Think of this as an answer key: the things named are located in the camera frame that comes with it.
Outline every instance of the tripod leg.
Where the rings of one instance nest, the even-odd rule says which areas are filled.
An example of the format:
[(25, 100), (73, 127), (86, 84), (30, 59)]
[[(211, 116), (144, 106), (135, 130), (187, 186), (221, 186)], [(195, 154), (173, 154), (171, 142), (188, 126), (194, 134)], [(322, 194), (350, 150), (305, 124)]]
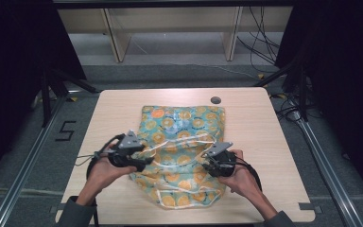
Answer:
[(293, 68), (293, 62), (291, 62), (290, 64), (286, 65), (285, 67), (279, 69), (277, 72), (273, 73), (266, 79), (259, 81), (258, 83), (256, 83), (254, 85), (254, 87), (263, 87), (263, 86), (269, 84), (270, 82), (274, 81), (275, 79), (279, 78), (281, 75), (286, 74), (292, 68)]
[(71, 81), (72, 83), (76, 84), (78, 87), (90, 92), (90, 93), (100, 93), (102, 92), (101, 90), (97, 90), (95, 87), (92, 87), (90, 85), (88, 85), (85, 82), (82, 82), (78, 79), (75, 79), (69, 75), (67, 75), (66, 73), (64, 73), (63, 71), (59, 70), (59, 69), (52, 69), (52, 72), (55, 73), (56, 75), (58, 75), (59, 77), (63, 78), (63, 79), (67, 79), (69, 81)]
[(60, 97), (67, 96), (67, 94), (69, 94), (69, 91), (67, 91), (67, 88), (66, 88), (66, 86), (64, 86), (61, 79), (54, 74), (52, 74), (50, 76), (51, 77), (49, 77), (49, 84), (51, 86), (52, 91), (55, 93), (55, 95), (60, 96)]
[(41, 76), (41, 93), (43, 95), (43, 127), (45, 127), (51, 118), (51, 100), (49, 98), (49, 85), (46, 71)]
[(300, 116), (306, 122), (308, 121), (306, 115), (306, 75), (303, 67), (301, 67), (301, 74), (300, 74), (300, 99), (299, 99), (299, 109), (300, 109)]

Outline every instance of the black curtain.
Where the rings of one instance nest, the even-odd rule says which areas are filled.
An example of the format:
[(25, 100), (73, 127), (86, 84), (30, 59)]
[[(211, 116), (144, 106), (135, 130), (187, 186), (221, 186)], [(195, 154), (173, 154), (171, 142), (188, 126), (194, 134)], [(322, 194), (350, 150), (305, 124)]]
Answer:
[[(314, 17), (307, 14), (314, 7), (293, 10), (278, 66), (294, 58), (294, 46), (303, 43), (301, 32), (311, 27)], [(320, 109), (363, 179), (363, 1), (330, 1), (325, 12), (317, 35), (322, 45), (306, 53), (310, 61), (304, 67)]]
[(46, 67), (85, 79), (58, 12), (17, 2), (0, 0), (0, 159), (41, 90)]

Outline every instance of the hand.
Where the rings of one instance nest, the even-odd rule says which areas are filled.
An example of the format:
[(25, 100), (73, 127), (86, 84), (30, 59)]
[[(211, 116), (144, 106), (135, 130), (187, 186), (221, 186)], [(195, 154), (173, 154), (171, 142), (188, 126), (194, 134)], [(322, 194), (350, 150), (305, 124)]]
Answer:
[[(231, 152), (237, 156), (237, 162), (243, 163), (239, 160), (239, 158), (244, 160), (242, 150), (233, 149)], [(235, 192), (247, 198), (258, 209), (264, 220), (269, 220), (277, 214), (277, 211), (259, 189), (255, 178), (246, 167), (236, 165), (232, 176), (219, 177), (218, 179), (220, 183), (229, 186), (232, 189), (232, 193)]]
[(87, 183), (78, 195), (76, 201), (80, 205), (91, 205), (94, 198), (107, 186), (111, 185), (119, 177), (137, 171), (135, 166), (113, 166), (107, 154), (102, 154), (90, 172)]

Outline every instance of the person's left hand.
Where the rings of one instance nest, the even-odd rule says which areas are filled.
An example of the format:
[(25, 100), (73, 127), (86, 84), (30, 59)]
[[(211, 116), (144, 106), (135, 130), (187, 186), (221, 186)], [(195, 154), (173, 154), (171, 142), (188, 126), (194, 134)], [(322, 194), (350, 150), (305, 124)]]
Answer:
[(105, 154), (102, 154), (101, 158), (95, 163), (91, 170), (87, 183), (78, 195), (76, 203), (80, 205), (91, 205), (96, 195), (98, 195), (102, 189), (111, 185), (111, 183), (119, 177), (135, 171), (137, 171), (135, 166), (113, 166), (109, 162), (108, 157)]

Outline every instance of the aluminum rail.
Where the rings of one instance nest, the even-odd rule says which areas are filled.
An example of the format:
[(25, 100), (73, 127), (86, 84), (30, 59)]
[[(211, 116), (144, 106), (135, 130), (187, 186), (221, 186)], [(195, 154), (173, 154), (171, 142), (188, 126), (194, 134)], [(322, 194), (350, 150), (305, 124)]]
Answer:
[[(300, 119), (300, 114), (298, 112), (295, 112), (294, 114), (296, 119)], [(349, 194), (346, 192), (341, 181), (338, 179), (332, 164), (329, 162), (328, 158), (323, 152), (323, 149), (320, 146), (320, 143), (318, 142), (317, 137), (313, 133), (310, 125), (308, 122), (303, 121), (302, 119), (299, 120), (298, 123), (301, 125), (309, 140), (309, 143), (312, 147), (312, 154), (318, 165), (319, 171), (328, 185), (332, 197), (335, 199), (347, 226), (363, 226), (363, 220), (361, 216), (359, 216), (352, 200), (350, 199)]]
[(29, 152), (25, 162), (22, 165), (22, 168), (20, 169), (16, 179), (14, 180), (13, 184), (10, 187), (10, 190), (6, 194), (4, 200), (2, 201), (0, 205), (0, 226), (5, 226), (6, 222), (8, 221), (9, 215), (13, 210), (13, 207), (17, 202), (17, 199), (20, 196), (22, 188), (25, 185), (26, 180), (32, 168), (34, 167), (34, 164), (38, 156), (40, 155), (40, 152), (46, 141), (46, 137), (65, 99), (66, 97), (58, 97), (56, 105), (52, 110), (51, 119), (47, 122), (46, 126), (42, 128), (42, 130), (40, 131), (37, 140), (35, 141), (33, 147), (31, 148), (31, 151)]

